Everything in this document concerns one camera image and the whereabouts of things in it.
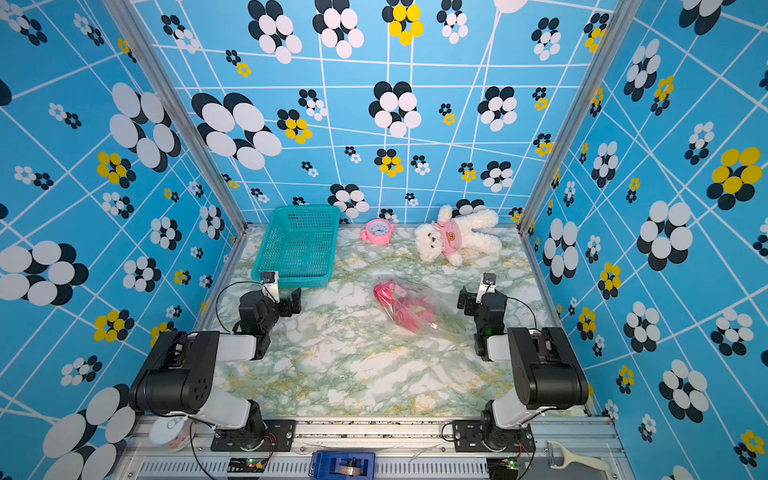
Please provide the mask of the pink dragon fruit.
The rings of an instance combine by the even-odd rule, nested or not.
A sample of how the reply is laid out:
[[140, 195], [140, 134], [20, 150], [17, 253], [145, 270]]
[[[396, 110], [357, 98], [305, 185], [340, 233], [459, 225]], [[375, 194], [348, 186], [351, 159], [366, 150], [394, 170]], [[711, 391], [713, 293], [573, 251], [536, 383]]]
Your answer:
[[439, 329], [439, 298], [427, 287], [410, 281], [380, 280], [373, 294], [388, 317], [413, 333], [436, 335]]

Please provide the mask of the clear zip-top plastic bag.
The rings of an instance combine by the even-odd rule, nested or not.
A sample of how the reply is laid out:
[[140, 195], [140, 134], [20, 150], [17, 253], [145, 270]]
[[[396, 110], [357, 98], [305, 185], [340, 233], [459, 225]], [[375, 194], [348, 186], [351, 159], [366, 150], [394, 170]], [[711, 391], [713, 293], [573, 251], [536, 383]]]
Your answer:
[[373, 295], [394, 324], [414, 334], [457, 340], [467, 333], [454, 308], [430, 288], [392, 277], [379, 279]]

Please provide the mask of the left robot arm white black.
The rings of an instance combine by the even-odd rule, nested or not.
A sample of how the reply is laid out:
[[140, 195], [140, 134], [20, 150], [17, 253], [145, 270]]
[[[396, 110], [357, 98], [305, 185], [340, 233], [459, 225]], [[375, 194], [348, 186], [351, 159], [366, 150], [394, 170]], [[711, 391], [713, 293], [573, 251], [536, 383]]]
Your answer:
[[214, 384], [220, 364], [258, 361], [282, 317], [301, 312], [301, 291], [274, 299], [263, 289], [240, 298], [240, 320], [230, 333], [215, 330], [159, 334], [130, 390], [130, 406], [158, 417], [187, 416], [213, 429], [217, 452], [288, 452], [296, 422], [266, 420], [258, 402]]

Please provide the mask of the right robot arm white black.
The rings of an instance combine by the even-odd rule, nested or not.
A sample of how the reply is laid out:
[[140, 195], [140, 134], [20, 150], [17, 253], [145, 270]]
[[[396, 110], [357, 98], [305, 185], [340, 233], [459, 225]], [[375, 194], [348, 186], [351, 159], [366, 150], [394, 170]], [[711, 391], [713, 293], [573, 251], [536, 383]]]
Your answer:
[[460, 290], [457, 307], [475, 321], [475, 353], [486, 362], [507, 363], [514, 389], [488, 401], [479, 420], [452, 423], [458, 451], [533, 453], [533, 419], [588, 402], [586, 376], [563, 328], [506, 327], [510, 300], [491, 287], [479, 294]]

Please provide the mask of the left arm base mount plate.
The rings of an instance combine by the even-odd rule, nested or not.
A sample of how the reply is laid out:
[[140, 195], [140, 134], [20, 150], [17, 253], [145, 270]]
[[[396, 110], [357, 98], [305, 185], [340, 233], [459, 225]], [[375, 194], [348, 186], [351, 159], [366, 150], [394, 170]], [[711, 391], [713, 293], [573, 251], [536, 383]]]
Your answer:
[[264, 420], [260, 427], [215, 430], [214, 452], [289, 452], [295, 437], [295, 420]]

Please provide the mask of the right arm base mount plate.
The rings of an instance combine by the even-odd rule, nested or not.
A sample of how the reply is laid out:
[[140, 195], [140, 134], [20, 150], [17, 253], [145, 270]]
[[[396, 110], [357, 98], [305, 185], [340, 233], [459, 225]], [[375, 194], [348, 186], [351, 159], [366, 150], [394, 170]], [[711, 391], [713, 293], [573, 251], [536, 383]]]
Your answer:
[[449, 437], [458, 453], [535, 453], [534, 437], [529, 426], [502, 429], [480, 420], [454, 420]]

